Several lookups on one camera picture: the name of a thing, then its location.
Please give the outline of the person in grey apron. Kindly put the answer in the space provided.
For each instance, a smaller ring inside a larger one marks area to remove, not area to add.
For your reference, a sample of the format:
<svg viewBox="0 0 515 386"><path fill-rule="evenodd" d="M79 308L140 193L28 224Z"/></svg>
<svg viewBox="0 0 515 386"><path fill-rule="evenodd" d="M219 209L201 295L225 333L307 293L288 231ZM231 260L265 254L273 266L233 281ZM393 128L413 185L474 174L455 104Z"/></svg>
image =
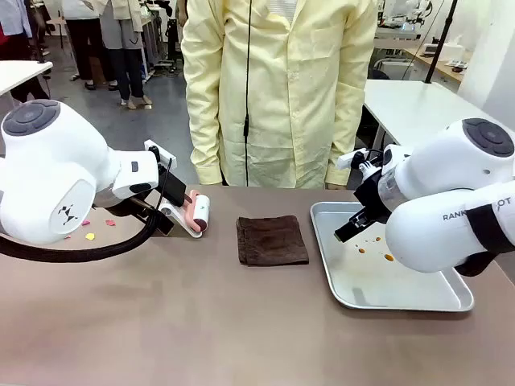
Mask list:
<svg viewBox="0 0 515 386"><path fill-rule="evenodd" d="M113 67L121 98L128 109L151 106L144 93L141 60L142 15L138 0L96 0L103 44Z"/></svg>

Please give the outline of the person in dark clothes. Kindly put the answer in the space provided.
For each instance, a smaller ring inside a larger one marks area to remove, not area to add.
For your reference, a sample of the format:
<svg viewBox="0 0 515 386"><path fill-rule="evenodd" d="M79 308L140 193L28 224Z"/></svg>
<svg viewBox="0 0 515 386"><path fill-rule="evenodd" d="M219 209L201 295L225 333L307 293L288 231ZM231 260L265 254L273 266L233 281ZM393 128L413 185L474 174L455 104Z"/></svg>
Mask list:
<svg viewBox="0 0 515 386"><path fill-rule="evenodd" d="M0 60L31 60L29 39L31 24L23 0L0 0ZM39 79L31 78L10 90L12 97L27 102L28 95L34 99L48 99Z"/></svg>

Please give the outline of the small white table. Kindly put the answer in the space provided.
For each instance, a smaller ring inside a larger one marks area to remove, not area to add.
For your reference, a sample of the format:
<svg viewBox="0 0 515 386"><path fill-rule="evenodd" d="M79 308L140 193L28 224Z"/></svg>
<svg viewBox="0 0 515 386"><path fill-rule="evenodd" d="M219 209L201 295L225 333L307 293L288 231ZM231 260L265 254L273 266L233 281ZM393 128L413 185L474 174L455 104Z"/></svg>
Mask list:
<svg viewBox="0 0 515 386"><path fill-rule="evenodd" d="M0 61L0 96L14 87L52 69L52 62L39 63L33 60Z"/></svg>

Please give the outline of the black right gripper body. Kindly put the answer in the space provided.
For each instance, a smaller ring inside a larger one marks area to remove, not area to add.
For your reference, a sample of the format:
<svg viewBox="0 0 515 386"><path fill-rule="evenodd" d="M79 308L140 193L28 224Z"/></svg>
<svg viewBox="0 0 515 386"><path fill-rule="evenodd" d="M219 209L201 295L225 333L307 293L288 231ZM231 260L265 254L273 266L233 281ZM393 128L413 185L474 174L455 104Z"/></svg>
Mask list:
<svg viewBox="0 0 515 386"><path fill-rule="evenodd" d="M391 211L383 204L379 195L378 183L381 172L369 176L354 192L362 209L353 216L355 225L386 224Z"/></svg>

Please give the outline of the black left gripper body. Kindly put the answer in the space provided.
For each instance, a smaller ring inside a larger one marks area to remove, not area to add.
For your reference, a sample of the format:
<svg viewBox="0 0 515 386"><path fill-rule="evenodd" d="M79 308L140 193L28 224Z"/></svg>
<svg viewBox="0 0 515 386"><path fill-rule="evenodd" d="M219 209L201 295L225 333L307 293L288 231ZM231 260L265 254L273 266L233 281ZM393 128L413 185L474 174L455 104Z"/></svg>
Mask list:
<svg viewBox="0 0 515 386"><path fill-rule="evenodd" d="M158 191L174 206L183 206L186 197L186 185L170 171L159 169Z"/></svg>

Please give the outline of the white tissue box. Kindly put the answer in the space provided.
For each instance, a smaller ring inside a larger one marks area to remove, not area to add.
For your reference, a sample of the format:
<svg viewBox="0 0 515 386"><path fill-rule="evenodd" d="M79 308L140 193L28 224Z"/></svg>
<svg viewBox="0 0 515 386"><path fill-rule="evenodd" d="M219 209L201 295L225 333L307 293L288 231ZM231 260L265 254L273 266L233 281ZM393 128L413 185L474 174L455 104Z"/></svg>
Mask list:
<svg viewBox="0 0 515 386"><path fill-rule="evenodd" d="M440 61L461 61L464 58L466 48L461 44L462 37L462 35L457 35L443 44L439 55Z"/></svg>

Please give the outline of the dark brown cloth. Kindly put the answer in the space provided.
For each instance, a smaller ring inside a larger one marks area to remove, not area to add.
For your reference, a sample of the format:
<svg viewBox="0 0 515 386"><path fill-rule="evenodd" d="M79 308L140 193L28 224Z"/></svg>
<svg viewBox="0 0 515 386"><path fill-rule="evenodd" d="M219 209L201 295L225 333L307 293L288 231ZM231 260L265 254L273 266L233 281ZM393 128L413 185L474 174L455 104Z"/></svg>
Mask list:
<svg viewBox="0 0 515 386"><path fill-rule="evenodd" d="M238 259L242 265L271 267L309 264L295 216L239 217L236 226Z"/></svg>

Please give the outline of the pink handled white lint roller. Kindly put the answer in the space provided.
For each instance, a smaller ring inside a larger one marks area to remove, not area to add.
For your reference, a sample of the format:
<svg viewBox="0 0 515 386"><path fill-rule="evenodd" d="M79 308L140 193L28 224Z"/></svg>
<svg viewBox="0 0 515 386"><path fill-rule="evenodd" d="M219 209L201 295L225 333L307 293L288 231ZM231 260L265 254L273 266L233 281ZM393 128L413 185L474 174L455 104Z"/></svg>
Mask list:
<svg viewBox="0 0 515 386"><path fill-rule="evenodd" d="M195 231L204 232L208 228L210 198L197 190L191 190L188 195L192 198L192 203L184 201L186 222Z"/></svg>

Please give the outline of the person in yellow coat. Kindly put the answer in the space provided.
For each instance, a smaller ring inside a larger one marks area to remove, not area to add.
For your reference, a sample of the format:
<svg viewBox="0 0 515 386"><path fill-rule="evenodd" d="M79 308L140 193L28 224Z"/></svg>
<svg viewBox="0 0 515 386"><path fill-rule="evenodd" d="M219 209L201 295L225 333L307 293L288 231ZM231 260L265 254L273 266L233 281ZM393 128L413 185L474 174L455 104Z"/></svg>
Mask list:
<svg viewBox="0 0 515 386"><path fill-rule="evenodd" d="M344 189L377 0L187 0L183 74L204 185Z"/></svg>

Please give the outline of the wooden desk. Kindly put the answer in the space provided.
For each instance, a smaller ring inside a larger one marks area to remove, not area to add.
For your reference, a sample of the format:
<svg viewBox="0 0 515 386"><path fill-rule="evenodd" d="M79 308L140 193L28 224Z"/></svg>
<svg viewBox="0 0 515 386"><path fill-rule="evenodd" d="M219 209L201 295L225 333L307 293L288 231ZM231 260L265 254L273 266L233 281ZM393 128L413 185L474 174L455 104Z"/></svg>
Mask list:
<svg viewBox="0 0 515 386"><path fill-rule="evenodd" d="M403 53L409 61L413 61L412 67L408 70L406 78L409 80L425 80L432 63L431 57L422 56L415 47L403 48ZM439 61L436 64L431 80L441 85L459 87L464 78L465 71L453 72L447 61Z"/></svg>

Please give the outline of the white folded stand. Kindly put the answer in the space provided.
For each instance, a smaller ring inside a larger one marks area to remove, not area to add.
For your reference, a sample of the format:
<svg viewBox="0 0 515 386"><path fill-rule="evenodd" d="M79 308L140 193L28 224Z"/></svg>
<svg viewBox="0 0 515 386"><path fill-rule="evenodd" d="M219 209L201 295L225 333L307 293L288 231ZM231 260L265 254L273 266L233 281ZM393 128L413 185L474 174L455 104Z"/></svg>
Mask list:
<svg viewBox="0 0 515 386"><path fill-rule="evenodd" d="M172 220L176 225L179 225L186 233L191 237L198 239L201 238L203 233L197 232L192 229L186 222L186 212L181 207L176 207L168 201L163 201L159 205L159 210L169 219Z"/></svg>

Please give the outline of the person in black trousers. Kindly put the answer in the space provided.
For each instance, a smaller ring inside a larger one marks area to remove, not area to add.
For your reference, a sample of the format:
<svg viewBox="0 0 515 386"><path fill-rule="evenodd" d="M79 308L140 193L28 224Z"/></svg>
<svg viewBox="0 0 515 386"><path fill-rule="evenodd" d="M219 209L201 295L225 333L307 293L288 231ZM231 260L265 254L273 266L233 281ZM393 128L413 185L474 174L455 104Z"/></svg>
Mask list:
<svg viewBox="0 0 515 386"><path fill-rule="evenodd" d="M86 89L93 91L96 84L89 61L89 48L105 67L105 51L101 37L99 14L91 0L60 0L68 35L75 53L79 77Z"/></svg>

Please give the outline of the black tripod pole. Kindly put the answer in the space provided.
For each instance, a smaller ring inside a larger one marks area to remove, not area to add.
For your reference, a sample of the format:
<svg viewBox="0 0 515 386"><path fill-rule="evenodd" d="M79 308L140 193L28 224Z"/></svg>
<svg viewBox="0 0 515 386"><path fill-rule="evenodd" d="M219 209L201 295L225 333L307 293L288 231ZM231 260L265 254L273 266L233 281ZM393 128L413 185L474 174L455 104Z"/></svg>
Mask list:
<svg viewBox="0 0 515 386"><path fill-rule="evenodd" d="M430 84L431 83L432 76L434 75L437 63L439 61L439 57L440 57L442 49L443 49L443 45L444 45L444 43L446 41L448 31L450 30L450 27L451 27L451 24L452 24L452 21L453 21L453 17L454 17L455 9L457 7L457 3L458 3L458 0L452 0L451 1L451 6L450 6L449 12L447 14L447 17L445 19L445 23L443 25L442 34L441 34L441 36L439 38L439 42L438 42L437 47L436 47L436 52L434 54L433 60L431 61L431 65L429 67L429 70L427 71L426 78L424 80L425 84Z"/></svg>

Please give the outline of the large white table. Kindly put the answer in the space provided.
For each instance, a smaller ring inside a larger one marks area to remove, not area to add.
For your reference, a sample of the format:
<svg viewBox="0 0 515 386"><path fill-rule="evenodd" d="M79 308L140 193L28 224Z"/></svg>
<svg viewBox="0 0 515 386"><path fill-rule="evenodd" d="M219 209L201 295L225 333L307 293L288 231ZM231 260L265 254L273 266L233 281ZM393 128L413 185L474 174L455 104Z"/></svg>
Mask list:
<svg viewBox="0 0 515 386"><path fill-rule="evenodd" d="M481 117L499 122L443 86L422 81L367 80L364 106L378 123L376 149L385 135L401 146L413 147L454 121Z"/></svg>

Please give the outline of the silver metal tray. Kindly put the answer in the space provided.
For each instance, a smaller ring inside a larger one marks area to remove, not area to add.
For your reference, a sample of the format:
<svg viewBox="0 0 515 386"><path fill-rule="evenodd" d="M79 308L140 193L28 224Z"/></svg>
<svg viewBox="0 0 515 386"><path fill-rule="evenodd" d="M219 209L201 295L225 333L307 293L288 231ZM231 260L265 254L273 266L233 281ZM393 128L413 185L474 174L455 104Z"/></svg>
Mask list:
<svg viewBox="0 0 515 386"><path fill-rule="evenodd" d="M329 288L338 302L361 310L473 309L474 296L454 269L419 273L387 259L383 224L375 223L345 243L339 241L334 231L360 209L356 202L318 202L310 209Z"/></svg>

